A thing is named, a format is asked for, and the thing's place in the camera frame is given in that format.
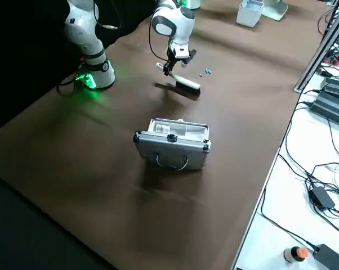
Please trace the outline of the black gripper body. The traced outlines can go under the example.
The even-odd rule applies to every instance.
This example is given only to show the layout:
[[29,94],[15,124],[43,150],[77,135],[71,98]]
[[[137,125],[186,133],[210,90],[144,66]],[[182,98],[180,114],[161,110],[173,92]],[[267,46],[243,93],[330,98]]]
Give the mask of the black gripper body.
[[167,61],[168,62],[177,62],[182,61],[188,58],[188,49],[180,49],[176,52],[175,49],[171,49],[170,47],[167,48]]

